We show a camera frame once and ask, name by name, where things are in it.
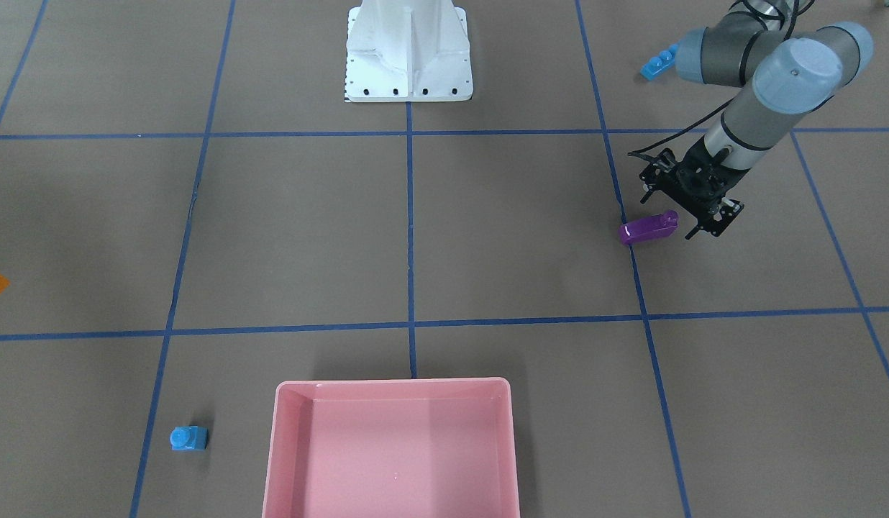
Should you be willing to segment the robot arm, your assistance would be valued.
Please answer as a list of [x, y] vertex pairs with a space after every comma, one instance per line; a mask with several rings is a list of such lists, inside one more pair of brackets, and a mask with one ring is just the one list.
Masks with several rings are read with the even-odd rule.
[[728, 194], [803, 118], [865, 72], [875, 52], [872, 34], [842, 21], [797, 32], [797, 1], [734, 1], [721, 20], [685, 34], [671, 63], [679, 78], [733, 86], [737, 95], [705, 116], [710, 128], [683, 157], [655, 143], [631, 151], [646, 163], [643, 200], [665, 194], [696, 223], [692, 237], [718, 237], [742, 213]]

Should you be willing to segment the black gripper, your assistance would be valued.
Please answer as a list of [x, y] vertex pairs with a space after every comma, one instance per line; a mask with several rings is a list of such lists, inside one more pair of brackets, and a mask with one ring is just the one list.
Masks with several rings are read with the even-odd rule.
[[639, 174], [645, 190], [639, 203], [646, 204], [660, 191], [695, 217], [696, 223], [686, 240], [699, 232], [721, 236], [744, 209], [742, 202], [727, 196], [744, 177], [743, 170], [725, 165], [734, 151], [735, 146], [727, 144], [710, 152], [700, 139], [681, 160], [669, 148], [655, 156], [639, 152], [638, 158], [647, 163]]

